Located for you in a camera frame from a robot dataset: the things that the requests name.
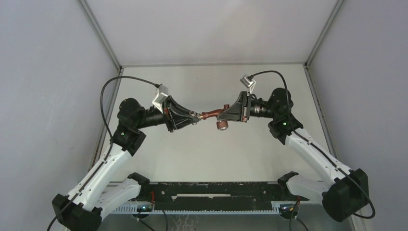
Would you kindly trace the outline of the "red brown water faucet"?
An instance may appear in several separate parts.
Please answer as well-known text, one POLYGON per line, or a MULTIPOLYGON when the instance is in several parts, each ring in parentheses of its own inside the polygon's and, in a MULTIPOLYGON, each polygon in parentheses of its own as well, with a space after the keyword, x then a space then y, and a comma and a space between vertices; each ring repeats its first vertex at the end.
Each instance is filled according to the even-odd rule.
POLYGON ((217 120, 217 122, 216 122, 217 129, 221 130, 221 131, 227 130, 228 127, 229 127, 228 122, 225 121, 225 120, 221 120, 219 118, 219 115, 222 112, 224 112, 226 109, 228 109, 229 107, 230 107, 229 104, 225 104, 225 105, 223 105, 222 109, 216 109, 216 110, 212 110, 212 111, 209 111, 209 112, 202 112, 202 113, 200 113, 199 118, 201 120, 206 120, 208 118, 215 117, 216 120, 217 120))

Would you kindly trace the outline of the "silver metal tee fitting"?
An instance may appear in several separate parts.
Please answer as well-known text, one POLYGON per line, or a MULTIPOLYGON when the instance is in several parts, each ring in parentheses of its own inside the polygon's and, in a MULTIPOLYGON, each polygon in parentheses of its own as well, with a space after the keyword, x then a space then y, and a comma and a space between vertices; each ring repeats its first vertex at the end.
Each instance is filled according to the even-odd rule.
POLYGON ((196 125, 203 118, 201 113, 195 111, 190 111, 189 116, 191 117, 191 125, 196 125))

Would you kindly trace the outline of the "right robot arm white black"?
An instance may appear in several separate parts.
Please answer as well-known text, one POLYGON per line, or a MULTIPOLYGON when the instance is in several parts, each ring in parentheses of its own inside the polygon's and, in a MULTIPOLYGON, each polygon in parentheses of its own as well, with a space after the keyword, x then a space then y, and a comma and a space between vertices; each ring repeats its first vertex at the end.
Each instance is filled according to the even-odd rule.
POLYGON ((278 181, 278 194, 283 200, 301 196, 323 206, 335 221, 341 222, 371 205, 368 176, 362 169, 352 170, 325 151, 308 134, 292 114, 293 102, 288 90, 276 88, 267 101, 254 99, 242 91, 237 101, 225 106, 220 121, 247 122, 252 117, 270 118, 271 135, 295 151, 320 177, 308 180, 291 172, 278 181))

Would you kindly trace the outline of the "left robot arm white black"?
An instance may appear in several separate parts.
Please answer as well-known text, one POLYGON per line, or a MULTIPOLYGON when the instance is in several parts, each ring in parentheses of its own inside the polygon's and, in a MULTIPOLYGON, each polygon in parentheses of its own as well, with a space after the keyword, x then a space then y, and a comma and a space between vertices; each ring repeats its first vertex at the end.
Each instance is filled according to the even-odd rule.
POLYGON ((142 128, 165 124, 170 132, 197 123, 203 116, 186 109, 167 96, 161 109, 145 109, 136 99, 128 98, 119 106, 118 126, 110 133, 110 146, 87 175, 66 195, 57 194, 52 206, 58 221, 71 231, 96 231, 102 221, 124 202, 150 196, 150 187, 129 176, 118 186, 105 192, 116 172, 141 147, 146 135, 142 128))

